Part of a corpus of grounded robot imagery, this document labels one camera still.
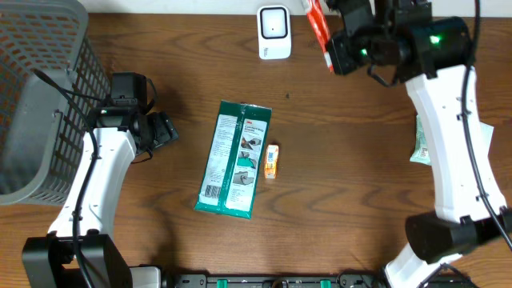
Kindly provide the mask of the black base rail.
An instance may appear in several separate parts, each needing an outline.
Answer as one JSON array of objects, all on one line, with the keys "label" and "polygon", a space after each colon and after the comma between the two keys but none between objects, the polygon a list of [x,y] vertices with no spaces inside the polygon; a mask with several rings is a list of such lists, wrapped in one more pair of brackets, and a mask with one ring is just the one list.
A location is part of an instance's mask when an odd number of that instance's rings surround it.
[{"label": "black base rail", "polygon": [[370,274],[338,276],[206,276],[181,274],[168,287],[173,288],[385,288],[383,280]]}]

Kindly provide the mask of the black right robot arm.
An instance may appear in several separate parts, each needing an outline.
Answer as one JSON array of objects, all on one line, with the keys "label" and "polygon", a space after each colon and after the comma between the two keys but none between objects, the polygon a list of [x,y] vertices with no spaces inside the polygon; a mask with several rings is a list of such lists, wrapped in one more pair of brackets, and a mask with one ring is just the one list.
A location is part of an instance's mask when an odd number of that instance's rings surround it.
[{"label": "black right robot arm", "polygon": [[392,66],[423,128],[434,177],[431,212],[406,220],[407,243],[384,268],[388,287],[423,287],[441,270],[497,239],[511,240],[511,209],[482,140],[474,61],[479,24],[436,19],[428,1],[329,0],[343,21],[326,44],[333,70]]}]

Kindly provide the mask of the red white sachet stick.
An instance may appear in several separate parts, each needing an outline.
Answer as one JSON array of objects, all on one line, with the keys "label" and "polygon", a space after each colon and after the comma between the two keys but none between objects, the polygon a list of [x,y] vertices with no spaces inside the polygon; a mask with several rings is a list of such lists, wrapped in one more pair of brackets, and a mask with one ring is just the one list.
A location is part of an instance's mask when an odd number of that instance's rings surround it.
[{"label": "red white sachet stick", "polygon": [[330,30],[322,10],[322,5],[319,0],[302,0],[302,5],[313,32],[315,33],[316,39],[322,49],[326,66],[330,72],[333,72],[333,64],[326,48],[328,41],[330,40]]}]

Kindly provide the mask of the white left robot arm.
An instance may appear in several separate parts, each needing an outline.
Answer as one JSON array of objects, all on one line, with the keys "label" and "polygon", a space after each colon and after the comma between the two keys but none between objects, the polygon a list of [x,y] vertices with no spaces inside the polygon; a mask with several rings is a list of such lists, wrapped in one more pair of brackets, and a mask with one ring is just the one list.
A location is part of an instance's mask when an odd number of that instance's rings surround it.
[{"label": "white left robot arm", "polygon": [[140,154],[178,139],[147,96],[152,81],[115,73],[108,95],[87,114],[83,152],[70,193],[44,237],[28,238],[22,263],[32,287],[162,287],[158,266],[128,266],[113,240],[122,184]]}]

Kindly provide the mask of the grey plastic mesh basket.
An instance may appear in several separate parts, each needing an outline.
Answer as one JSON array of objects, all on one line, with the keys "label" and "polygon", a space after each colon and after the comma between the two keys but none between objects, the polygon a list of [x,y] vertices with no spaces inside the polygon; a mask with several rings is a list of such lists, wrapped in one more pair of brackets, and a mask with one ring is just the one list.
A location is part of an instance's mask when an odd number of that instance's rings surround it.
[{"label": "grey plastic mesh basket", "polygon": [[78,1],[1,3],[1,203],[62,205],[110,81]]}]

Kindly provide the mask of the light green wipes packet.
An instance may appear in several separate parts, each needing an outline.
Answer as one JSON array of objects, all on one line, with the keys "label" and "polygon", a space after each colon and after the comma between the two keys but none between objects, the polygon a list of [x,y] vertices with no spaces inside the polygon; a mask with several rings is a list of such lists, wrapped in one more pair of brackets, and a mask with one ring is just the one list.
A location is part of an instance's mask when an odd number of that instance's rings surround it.
[{"label": "light green wipes packet", "polygon": [[424,165],[431,165],[429,151],[427,148],[426,136],[424,134],[420,116],[416,115],[415,124],[415,146],[412,155],[410,156],[411,162],[421,163]]}]

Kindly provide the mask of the white barcode scanner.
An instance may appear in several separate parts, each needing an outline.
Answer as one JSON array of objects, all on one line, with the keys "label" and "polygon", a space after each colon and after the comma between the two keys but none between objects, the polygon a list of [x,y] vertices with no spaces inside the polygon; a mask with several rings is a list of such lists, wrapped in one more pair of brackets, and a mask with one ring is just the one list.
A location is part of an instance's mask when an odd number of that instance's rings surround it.
[{"label": "white barcode scanner", "polygon": [[283,5],[262,6],[256,16],[260,59],[288,58],[292,47],[289,10]]}]

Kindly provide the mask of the green white 3M package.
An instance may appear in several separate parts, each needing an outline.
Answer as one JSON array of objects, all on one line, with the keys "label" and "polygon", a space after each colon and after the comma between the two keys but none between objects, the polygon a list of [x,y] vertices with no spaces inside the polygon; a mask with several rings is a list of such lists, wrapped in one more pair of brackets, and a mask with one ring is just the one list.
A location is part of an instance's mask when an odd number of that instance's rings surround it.
[{"label": "green white 3M package", "polygon": [[250,219],[272,109],[222,101],[194,209]]}]

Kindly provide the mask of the white toothpaste box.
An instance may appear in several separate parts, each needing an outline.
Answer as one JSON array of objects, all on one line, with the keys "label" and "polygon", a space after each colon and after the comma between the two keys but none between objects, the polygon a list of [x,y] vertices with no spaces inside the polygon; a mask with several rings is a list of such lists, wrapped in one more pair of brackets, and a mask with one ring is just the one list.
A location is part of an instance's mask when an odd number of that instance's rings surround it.
[{"label": "white toothpaste box", "polygon": [[481,133],[482,133],[482,141],[483,145],[486,148],[486,151],[490,151],[490,144],[493,137],[494,127],[483,122],[480,123]]}]

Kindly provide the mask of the orange Kleenex tissue pack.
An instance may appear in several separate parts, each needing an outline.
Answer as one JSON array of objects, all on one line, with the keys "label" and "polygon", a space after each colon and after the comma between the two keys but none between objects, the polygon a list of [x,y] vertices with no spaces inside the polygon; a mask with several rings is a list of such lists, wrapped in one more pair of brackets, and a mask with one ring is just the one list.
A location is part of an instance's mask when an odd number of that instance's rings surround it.
[{"label": "orange Kleenex tissue pack", "polygon": [[268,145],[265,155],[264,177],[266,179],[275,179],[278,172],[279,146],[275,144]]}]

